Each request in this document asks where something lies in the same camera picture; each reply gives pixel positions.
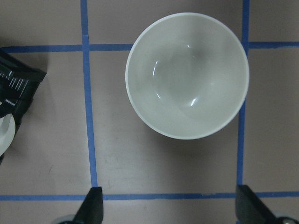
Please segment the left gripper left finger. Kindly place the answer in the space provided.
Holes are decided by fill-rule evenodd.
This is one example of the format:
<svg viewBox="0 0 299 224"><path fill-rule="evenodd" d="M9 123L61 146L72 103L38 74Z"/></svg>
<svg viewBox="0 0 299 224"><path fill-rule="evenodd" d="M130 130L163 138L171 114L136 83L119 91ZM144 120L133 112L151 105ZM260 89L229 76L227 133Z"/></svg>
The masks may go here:
<svg viewBox="0 0 299 224"><path fill-rule="evenodd" d="M92 187L72 222L74 224L101 224L103 222L103 216L102 187Z"/></svg>

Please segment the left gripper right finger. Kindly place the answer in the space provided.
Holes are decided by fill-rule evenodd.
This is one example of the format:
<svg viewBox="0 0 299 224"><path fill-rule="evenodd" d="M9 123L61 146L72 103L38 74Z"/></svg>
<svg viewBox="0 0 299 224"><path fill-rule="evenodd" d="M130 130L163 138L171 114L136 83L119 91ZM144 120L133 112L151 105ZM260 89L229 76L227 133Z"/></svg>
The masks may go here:
<svg viewBox="0 0 299 224"><path fill-rule="evenodd" d="M268 207L247 185L236 186L235 213L241 224L281 224Z"/></svg>

